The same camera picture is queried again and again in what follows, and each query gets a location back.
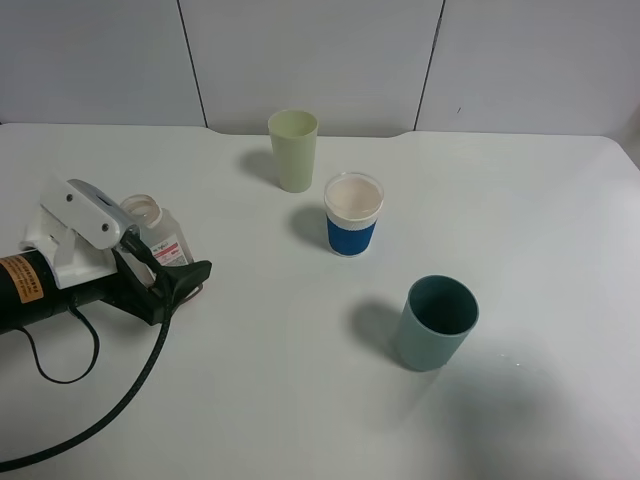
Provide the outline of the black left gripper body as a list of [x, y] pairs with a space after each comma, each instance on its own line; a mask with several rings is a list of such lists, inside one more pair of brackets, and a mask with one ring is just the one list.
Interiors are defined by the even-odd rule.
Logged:
[[113, 250], [116, 272], [71, 288], [69, 304], [83, 306], [102, 301], [143, 320], [150, 326], [164, 322], [162, 306], [153, 288], [139, 281], [123, 256]]

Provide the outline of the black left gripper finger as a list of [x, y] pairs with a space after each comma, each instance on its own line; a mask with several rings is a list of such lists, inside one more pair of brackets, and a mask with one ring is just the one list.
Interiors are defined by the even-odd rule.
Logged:
[[151, 269], [156, 275], [153, 289], [162, 306], [162, 319], [170, 320], [191, 292], [202, 286], [209, 278], [212, 263], [201, 260], [171, 267], [155, 262]]

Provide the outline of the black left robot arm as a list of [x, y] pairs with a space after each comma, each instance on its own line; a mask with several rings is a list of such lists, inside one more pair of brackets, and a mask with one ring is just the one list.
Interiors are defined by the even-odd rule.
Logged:
[[6, 333], [57, 314], [102, 301], [153, 326], [173, 316], [193, 290], [210, 276], [207, 260], [170, 267], [149, 255], [145, 264], [156, 274], [146, 287], [120, 253], [116, 272], [97, 280], [60, 289], [45, 257], [32, 250], [1, 260], [1, 332]]

